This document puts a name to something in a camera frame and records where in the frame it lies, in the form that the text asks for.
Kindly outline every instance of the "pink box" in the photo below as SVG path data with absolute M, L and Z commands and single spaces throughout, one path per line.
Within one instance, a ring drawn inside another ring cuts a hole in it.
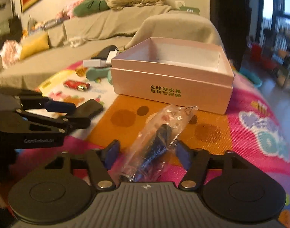
M 234 74 L 218 45 L 150 38 L 112 60 L 115 93 L 224 114 Z

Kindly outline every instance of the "electrical socket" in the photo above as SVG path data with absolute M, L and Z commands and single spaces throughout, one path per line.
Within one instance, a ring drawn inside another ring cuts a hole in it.
M 176 1 L 176 8 L 180 9 L 180 7 L 185 6 L 184 1 Z

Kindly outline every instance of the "red toy car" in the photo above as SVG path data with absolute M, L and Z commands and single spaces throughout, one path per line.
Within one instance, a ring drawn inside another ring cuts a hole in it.
M 64 87 L 68 87 L 82 92 L 88 91 L 90 89 L 90 84 L 82 81 L 67 80 L 63 83 L 63 85 Z

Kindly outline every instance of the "black circular disc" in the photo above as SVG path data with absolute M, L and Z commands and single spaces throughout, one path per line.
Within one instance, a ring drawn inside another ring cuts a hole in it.
M 9 193 L 17 217 L 36 224 L 55 224 L 81 213 L 91 200 L 90 186 L 70 174 L 51 170 L 29 174 Z
M 209 181 L 203 199 L 217 215 L 235 222 L 263 222 L 274 218 L 284 207 L 286 193 L 264 173 L 233 170 Z

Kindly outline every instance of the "metal bolt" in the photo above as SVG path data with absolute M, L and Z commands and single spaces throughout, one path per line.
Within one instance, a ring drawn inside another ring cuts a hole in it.
M 112 182 L 111 181 L 107 181 L 107 180 L 104 180 L 104 181 L 100 181 L 98 182 L 97 184 L 100 188 L 110 188 L 112 186 Z
M 194 188 L 197 184 L 194 181 L 187 180 L 181 183 L 184 188 Z

